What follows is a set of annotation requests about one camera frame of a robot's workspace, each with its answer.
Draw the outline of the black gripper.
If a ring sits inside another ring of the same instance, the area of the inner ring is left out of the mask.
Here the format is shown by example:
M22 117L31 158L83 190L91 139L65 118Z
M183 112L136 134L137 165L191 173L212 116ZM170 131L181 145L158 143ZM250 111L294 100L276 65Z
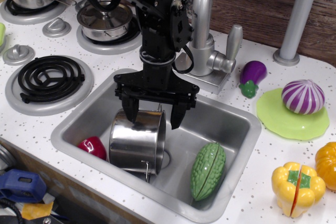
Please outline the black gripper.
M143 70L117 74L116 96L122 101L127 119L134 123L139 111L139 101L171 104L171 128L180 127L186 110L196 106L199 87L178 77L170 65L158 67L144 64Z

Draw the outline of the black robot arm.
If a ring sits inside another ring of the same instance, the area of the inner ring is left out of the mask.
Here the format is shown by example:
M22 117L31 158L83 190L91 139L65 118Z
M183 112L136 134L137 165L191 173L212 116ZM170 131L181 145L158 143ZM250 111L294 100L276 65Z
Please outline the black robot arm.
M114 10L121 0L88 0L97 10ZM192 41L193 27L186 13L186 0L126 0L136 9L142 33L140 59L143 69L138 72L116 75L116 96L121 100L127 119L134 122L139 102L152 101L170 104L171 127L178 128L187 110L196 105L199 87L182 80L181 74L191 71L176 67L176 54L192 53L188 43Z

